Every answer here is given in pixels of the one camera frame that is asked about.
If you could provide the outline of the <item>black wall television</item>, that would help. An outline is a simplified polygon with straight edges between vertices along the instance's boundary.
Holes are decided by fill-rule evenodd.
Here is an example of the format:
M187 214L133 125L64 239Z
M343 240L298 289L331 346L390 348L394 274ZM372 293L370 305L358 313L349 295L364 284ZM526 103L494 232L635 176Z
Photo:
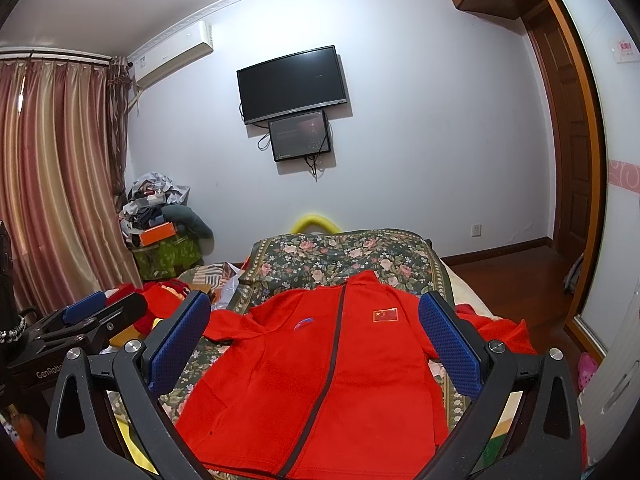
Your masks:
M334 46L273 58L236 72L243 122L345 104L347 90Z

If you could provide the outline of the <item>green fabric storage box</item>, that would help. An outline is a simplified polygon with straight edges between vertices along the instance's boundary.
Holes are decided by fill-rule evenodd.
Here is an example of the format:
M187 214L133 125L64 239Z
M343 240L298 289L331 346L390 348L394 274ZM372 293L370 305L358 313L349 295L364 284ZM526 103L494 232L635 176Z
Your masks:
M202 262L200 245L190 235L175 235L131 252L144 282L176 278Z

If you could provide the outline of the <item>yellow foam tube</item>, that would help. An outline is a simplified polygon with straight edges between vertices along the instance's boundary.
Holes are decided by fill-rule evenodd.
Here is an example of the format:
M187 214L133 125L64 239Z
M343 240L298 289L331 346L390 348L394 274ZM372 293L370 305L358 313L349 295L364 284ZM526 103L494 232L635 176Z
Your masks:
M310 228L318 228L326 234L336 234L341 229L331 220L323 217L321 214L304 214L292 226L291 233L303 233Z

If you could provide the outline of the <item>dark teal cushion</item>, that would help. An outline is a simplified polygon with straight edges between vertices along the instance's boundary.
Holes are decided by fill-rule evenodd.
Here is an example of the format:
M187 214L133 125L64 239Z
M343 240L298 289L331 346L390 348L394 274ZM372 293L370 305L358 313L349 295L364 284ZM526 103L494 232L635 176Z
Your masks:
M190 233L199 240L210 240L214 237L212 229L188 206L165 205L162 207L162 215L180 234Z

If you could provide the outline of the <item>red plush toy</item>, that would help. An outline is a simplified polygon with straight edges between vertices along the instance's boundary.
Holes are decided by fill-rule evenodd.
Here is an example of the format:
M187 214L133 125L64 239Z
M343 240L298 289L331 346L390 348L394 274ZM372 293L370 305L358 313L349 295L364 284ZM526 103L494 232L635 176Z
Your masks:
M106 297L106 304L110 306L132 292L138 292L146 301L145 315L134 322L134 329L142 337L146 337L151 333L155 320L170 318L183 300L190 295L191 289L188 284L175 278L167 281L147 282L141 288L135 288L132 283L125 283L120 284L111 296Z

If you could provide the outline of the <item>yellow garment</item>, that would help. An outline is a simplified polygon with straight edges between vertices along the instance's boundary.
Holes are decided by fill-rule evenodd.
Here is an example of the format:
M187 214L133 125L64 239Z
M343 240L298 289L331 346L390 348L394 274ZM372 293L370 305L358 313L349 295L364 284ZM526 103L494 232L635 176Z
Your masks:
M126 330L123 330L121 333L113 337L110 340L110 344L104 350L104 353L116 352L121 349L126 342L133 339L145 340L158 322L160 322L160 319L156 318L154 315L145 315L139 322L135 322L134 325L130 325ZM111 403L112 411L115 415L117 427L125 441L132 460L142 469L149 471L151 474L157 474L157 470L149 460L149 457L146 456L143 451L138 435L134 431L134 427L131 425L129 416L124 408L124 404L122 404L122 397L115 391L110 391L107 395L108 400L110 400Z

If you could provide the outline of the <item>pile of clutter clothes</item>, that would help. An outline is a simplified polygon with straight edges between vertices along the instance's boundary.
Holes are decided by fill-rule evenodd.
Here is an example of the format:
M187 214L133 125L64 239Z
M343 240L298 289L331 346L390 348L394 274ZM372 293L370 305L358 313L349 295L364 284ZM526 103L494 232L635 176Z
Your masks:
M168 205L185 205L190 191L189 185L177 184L157 171L147 172L137 178L118 213L125 244L128 247L140 247L143 231L166 222L162 209Z

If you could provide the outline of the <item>red zip jacket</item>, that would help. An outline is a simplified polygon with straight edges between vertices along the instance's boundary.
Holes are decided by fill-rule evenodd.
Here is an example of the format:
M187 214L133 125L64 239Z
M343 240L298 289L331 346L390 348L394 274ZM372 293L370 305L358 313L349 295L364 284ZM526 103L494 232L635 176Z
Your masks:
M411 479L448 437L416 296L371 271L215 311L227 351L177 429L206 467L265 479Z

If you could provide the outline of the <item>pink striped curtain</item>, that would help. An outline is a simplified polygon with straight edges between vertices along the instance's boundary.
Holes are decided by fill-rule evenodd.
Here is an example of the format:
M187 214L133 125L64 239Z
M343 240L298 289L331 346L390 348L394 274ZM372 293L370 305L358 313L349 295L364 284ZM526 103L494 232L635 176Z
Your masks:
M22 308L140 282L118 221L129 87L123 58L1 63L1 219Z

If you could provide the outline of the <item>small black wall monitor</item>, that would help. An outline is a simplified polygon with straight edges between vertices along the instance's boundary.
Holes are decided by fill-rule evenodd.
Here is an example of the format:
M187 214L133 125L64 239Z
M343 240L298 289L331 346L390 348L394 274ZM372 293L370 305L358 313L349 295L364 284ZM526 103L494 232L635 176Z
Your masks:
M318 156L331 151L329 123L323 110L270 120L268 128L275 162Z

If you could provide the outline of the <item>patterned light blue cloth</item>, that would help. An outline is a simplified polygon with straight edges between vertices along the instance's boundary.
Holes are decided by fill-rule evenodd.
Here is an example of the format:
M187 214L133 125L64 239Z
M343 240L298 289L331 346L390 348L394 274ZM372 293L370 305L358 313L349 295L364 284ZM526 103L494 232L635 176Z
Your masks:
M186 283L190 289L205 292L209 296L210 307L213 311L224 310L240 284L243 274L238 266L232 263L212 263L196 266L179 275L179 280Z

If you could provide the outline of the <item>white wall air conditioner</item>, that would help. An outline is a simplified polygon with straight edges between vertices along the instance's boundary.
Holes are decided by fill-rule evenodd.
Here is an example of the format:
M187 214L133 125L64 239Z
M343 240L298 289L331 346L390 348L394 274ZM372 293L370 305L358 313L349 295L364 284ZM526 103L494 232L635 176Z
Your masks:
M145 90L213 52L212 25L195 22L132 59L136 88Z

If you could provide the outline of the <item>orange box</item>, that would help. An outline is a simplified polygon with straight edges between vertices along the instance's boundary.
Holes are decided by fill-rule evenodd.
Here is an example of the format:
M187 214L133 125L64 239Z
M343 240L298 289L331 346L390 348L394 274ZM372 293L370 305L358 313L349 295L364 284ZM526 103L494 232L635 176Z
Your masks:
M154 245L161 240L171 238L176 235L175 226L171 222L164 222L151 229L144 230L140 235L140 246L146 247Z

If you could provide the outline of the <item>green floral bedspread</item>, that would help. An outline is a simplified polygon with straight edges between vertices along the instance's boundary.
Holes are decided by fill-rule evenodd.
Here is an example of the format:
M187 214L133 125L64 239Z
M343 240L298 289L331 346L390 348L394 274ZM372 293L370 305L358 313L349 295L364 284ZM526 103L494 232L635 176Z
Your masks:
M468 304L476 313L492 317L474 290L439 259L431 241L407 231L277 235L257 242L242 270L227 308L239 314L287 289L336 285L357 271L370 270L384 283L404 292L419 296L428 286L452 299L453 304ZM173 422L196 381L227 348L206 339L198 343L175 389L160 397L160 405ZM457 393L441 365L433 361L428 364L441 391L447 429L452 429L468 406L468 399Z

